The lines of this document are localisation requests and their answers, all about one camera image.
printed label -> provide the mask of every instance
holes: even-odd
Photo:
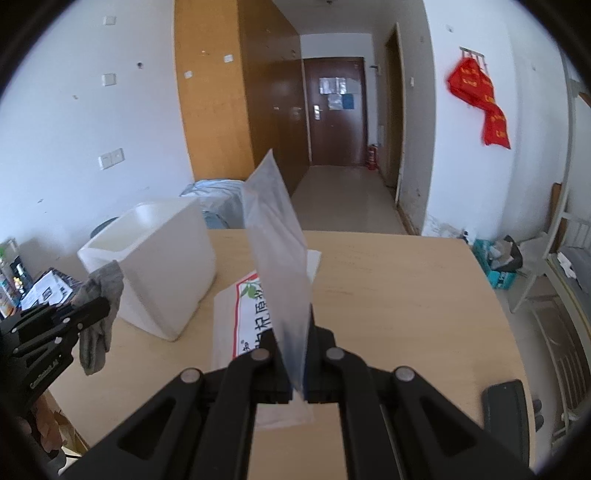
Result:
[[[261,335],[269,328],[271,328],[271,318],[267,301],[262,295],[261,280],[257,273],[253,273],[236,284],[232,358],[259,348]]]

gray cloth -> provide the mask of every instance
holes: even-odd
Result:
[[[109,300],[109,314],[80,332],[80,364],[86,375],[92,375],[105,366],[105,355],[111,348],[113,322],[119,311],[123,294],[123,272],[113,260],[90,274],[90,277],[72,299],[74,307],[80,307],[98,297]]]
[[[591,256],[583,248],[561,247],[560,252],[573,264],[577,281],[587,295],[591,292]]]

door frame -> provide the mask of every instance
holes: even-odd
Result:
[[[302,59],[302,65],[304,70],[304,89],[306,90],[306,118],[308,120],[309,128],[311,128],[311,112],[309,111],[308,107],[308,84],[307,84],[307,73],[306,73],[306,62],[308,60],[344,60],[344,61],[358,61],[361,60],[361,94],[363,96],[363,144],[365,145],[365,150],[363,151],[363,158],[362,158],[362,167],[365,166],[367,162],[367,155],[368,155],[368,142],[369,142],[369,133],[368,133],[368,93],[367,93],[367,82],[366,82],[366,75],[365,75],[365,58],[364,57],[307,57]],[[312,136],[311,132],[308,132],[308,145],[310,146],[310,165],[314,165],[314,152],[312,151]]]
[[[384,44],[385,50],[385,62],[386,66],[386,97],[387,97],[387,118],[386,118],[386,153],[388,159],[388,173],[392,175],[392,96],[391,92],[392,89],[390,88],[391,83],[391,65],[390,65],[390,56],[388,54],[390,40],[392,40],[393,36],[396,35],[396,44],[398,45],[398,58],[400,59],[400,75],[402,77],[402,81],[400,82],[402,86],[402,140],[401,140],[401,149],[400,149],[400,167],[398,169],[398,179],[396,182],[396,194],[394,196],[394,204],[398,205],[398,199],[400,198],[400,188],[402,186],[402,177],[404,175],[404,162],[405,162],[405,149],[406,149],[406,135],[407,135],[407,101],[406,101],[406,75],[404,73],[404,56],[402,54],[402,37],[400,35],[400,24],[398,22],[395,23],[393,29]]]

ceiling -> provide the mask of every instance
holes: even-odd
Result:
[[[371,33],[384,0],[273,0],[300,35]]]

wooden table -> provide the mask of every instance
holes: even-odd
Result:
[[[106,366],[86,377],[77,361],[52,385],[65,415],[91,444],[187,366],[208,370],[213,298],[254,269],[244,231],[210,231],[217,277],[173,343],[115,322]],[[306,232],[322,260],[314,281],[316,323],[368,365],[410,365],[482,425],[480,395],[519,378],[530,390],[508,321],[460,240],[374,233]],[[535,430],[531,403],[530,458]],[[336,405],[314,406],[315,422],[256,432],[251,478],[346,478]]]

